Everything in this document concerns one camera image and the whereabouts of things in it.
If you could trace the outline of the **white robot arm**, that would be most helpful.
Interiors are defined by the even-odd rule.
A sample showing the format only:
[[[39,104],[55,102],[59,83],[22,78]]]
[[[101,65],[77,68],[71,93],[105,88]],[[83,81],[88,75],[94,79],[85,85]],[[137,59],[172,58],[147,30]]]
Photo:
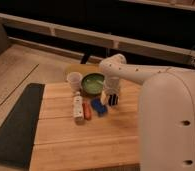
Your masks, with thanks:
[[[121,54],[99,69],[108,96],[120,92],[122,79],[141,86],[140,171],[195,171],[195,69],[129,65]]]

